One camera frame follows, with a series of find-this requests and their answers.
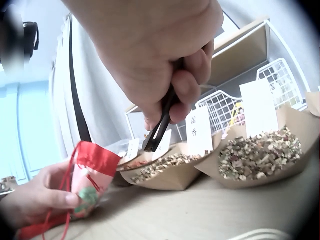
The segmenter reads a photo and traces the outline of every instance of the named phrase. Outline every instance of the red drawstring pouch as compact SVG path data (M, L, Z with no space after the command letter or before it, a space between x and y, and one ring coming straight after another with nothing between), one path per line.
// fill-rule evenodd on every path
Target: red drawstring pouch
M97 144L85 141L79 142L71 155L68 170L59 189L61 190L66 185L66 191L76 193L82 200L80 206L66 214L52 218L50 217L51 211L49 211L43 224L35 224L20 229L17 233L17 239L29 240L42 234L42 238L45 240L44 233L47 230L65 223L66 227L61 238L63 240L70 219L84 218L94 209L112 181L120 159L121 157L118 155Z

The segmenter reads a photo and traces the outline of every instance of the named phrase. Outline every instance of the finger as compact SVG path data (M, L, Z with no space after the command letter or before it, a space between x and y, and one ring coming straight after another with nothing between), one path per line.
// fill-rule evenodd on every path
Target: finger
M44 177L44 186L49 189L59 189L67 170L70 170L70 174L73 170L73 166L70 165L69 161L63 161L43 168L41 174Z
M151 131L158 124L161 118L161 103L146 105L142 109L144 115L145 129Z
M81 199L74 193L44 189L41 193L39 192L37 201L50 208L73 209L80 205Z
M200 97L200 86L194 76L186 70L175 71L171 83L178 98L184 104L194 103Z
M204 47L207 52L210 52L209 48L210 46ZM184 68L194 76L198 84L204 84L211 74L211 59L203 49L199 49L196 53L184 58Z
M190 104L184 104L184 103L177 103L174 104L169 111L170 115L170 123L171 124L177 124L181 121L183 121L186 116L191 111L191 105Z
M214 42L213 40L211 40L210 42L208 42L203 48L202 50L204 51L204 53L206 54L208 60L211 62L212 60L212 55L213 55L213 51L214 51Z

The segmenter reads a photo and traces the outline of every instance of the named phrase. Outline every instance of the dried herb mixture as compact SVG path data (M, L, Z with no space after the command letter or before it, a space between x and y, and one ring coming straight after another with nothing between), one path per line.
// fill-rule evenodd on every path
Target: dried herb mixture
M265 178L291 167L301 155L299 140L284 126L279 131L230 140L220 151L219 172L225 179Z

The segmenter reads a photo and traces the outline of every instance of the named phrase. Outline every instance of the white label card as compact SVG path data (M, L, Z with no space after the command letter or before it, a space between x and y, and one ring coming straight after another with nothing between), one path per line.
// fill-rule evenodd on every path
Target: white label card
M169 150L171 132L172 132L171 129L165 131L159 143L159 146L157 147L156 151L152 155L152 160L156 160L157 158L161 157L163 154L165 154Z
M189 155L204 156L212 151L212 136L207 106L191 111L186 117L186 132Z
M135 138L129 141L127 158L129 160L134 159L138 155L139 138Z
M266 78L239 86L247 137L278 130L278 119L269 82Z

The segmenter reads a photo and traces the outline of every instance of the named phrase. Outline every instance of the white curtain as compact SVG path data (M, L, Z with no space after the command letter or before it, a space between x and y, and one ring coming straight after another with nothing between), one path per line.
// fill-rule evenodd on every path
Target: white curtain
M86 31L74 16L66 17L52 63L49 93L61 157L80 140L69 73L69 30L72 19L73 65L81 109L93 142L102 147L130 138L124 111L131 104L100 61Z

